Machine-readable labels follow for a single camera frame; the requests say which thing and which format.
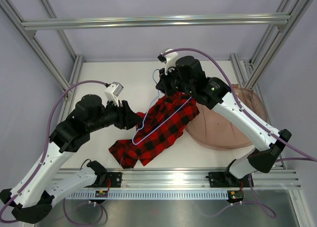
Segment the red black plaid shirt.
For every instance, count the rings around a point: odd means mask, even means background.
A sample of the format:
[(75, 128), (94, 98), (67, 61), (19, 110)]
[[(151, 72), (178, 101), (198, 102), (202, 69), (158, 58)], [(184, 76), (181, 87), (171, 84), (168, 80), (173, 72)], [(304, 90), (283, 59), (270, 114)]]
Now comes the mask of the red black plaid shirt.
[[(134, 140), (136, 142), (141, 140), (174, 113), (189, 97), (191, 96), (178, 92), (172, 96), (164, 95), (159, 98), (150, 108), (145, 127), (137, 133)], [(134, 168), (137, 162), (146, 166), (164, 150), (174, 145), (176, 140), (183, 135), (188, 123), (199, 114), (196, 104), (197, 102), (191, 98), (178, 113), (139, 145), (134, 145), (132, 138), (117, 140), (108, 149), (110, 154), (124, 169)]]

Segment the light blue wire hanger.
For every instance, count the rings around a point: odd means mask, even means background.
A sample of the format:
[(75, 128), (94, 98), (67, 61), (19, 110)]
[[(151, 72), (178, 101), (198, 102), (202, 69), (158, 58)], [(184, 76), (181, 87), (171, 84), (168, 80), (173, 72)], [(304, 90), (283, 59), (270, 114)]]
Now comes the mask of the light blue wire hanger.
[(164, 125), (167, 121), (169, 121), (176, 113), (178, 113), (178, 112), (191, 100), (191, 97), (189, 97), (174, 113), (172, 113), (168, 118), (166, 118), (161, 124), (159, 124), (155, 129), (153, 129), (151, 132), (149, 132), (149, 133), (148, 133), (146, 136), (144, 136), (141, 140), (139, 140), (138, 142), (136, 142), (134, 139), (135, 139), (137, 133), (138, 133), (139, 131), (141, 131), (141, 130), (145, 127), (145, 120), (146, 120), (146, 117), (147, 117), (147, 115), (148, 115), (148, 113), (149, 113), (149, 111), (150, 111), (150, 108), (152, 107), (152, 105), (154, 104), (154, 102), (156, 102), (156, 101), (159, 99), (160, 94), (163, 94), (163, 92), (159, 91), (158, 89), (157, 89), (157, 92), (158, 92), (157, 96), (151, 101), (151, 103), (149, 104), (149, 107), (148, 107), (148, 109), (147, 109), (147, 111), (146, 111), (146, 113), (145, 113), (145, 115), (144, 115), (144, 117), (143, 117), (141, 128), (138, 128), (138, 129), (135, 131), (135, 133), (134, 133), (134, 135), (133, 135), (133, 137), (132, 137), (132, 143), (133, 143), (134, 145), (139, 145), (140, 143), (142, 143), (143, 141), (145, 141), (147, 138), (149, 138), (154, 132), (156, 132), (162, 125)]

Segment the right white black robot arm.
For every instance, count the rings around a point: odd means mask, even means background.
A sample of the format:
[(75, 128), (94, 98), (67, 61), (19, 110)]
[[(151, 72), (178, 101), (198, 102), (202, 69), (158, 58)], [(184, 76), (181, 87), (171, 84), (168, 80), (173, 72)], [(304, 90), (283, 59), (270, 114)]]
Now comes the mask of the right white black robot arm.
[(190, 95), (198, 104), (230, 121), (254, 145), (254, 149), (234, 159), (223, 173), (209, 175), (210, 181), (224, 186), (240, 186), (243, 178), (259, 171), (269, 173), (292, 134), (278, 130), (244, 106), (233, 88), (217, 77), (207, 77), (200, 61), (193, 56), (158, 56), (165, 67), (159, 71), (156, 88), (170, 96), (177, 92)]

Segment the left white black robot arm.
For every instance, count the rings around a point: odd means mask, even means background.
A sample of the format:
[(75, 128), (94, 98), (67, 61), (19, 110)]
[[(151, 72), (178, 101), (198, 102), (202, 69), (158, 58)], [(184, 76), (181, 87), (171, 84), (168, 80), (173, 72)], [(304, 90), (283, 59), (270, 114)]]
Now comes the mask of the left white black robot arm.
[(120, 105), (89, 94), (76, 103), (71, 114), (59, 123), (48, 139), (48, 146), (25, 178), (12, 189), (4, 189), (0, 199), (11, 206), (16, 221), (36, 224), (64, 198), (84, 187), (101, 187), (107, 170), (98, 161), (91, 161), (75, 174), (52, 183), (60, 167), (90, 140), (92, 132), (109, 126), (129, 130), (142, 121), (126, 100)]

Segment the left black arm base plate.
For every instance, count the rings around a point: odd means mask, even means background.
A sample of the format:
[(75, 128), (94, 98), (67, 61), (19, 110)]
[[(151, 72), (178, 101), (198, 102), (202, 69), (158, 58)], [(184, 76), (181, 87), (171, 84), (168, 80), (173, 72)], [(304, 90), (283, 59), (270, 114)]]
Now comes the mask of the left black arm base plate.
[(88, 185), (86, 188), (108, 188), (108, 184), (110, 188), (121, 188), (122, 175), (122, 172), (107, 172), (106, 179), (101, 184)]

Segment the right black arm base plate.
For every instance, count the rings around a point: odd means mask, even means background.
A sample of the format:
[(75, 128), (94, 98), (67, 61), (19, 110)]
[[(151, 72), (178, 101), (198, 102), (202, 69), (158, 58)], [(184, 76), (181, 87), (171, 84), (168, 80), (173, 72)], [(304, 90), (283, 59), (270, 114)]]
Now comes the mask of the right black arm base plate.
[(233, 187), (235, 179), (229, 172), (209, 172), (206, 176), (210, 187)]

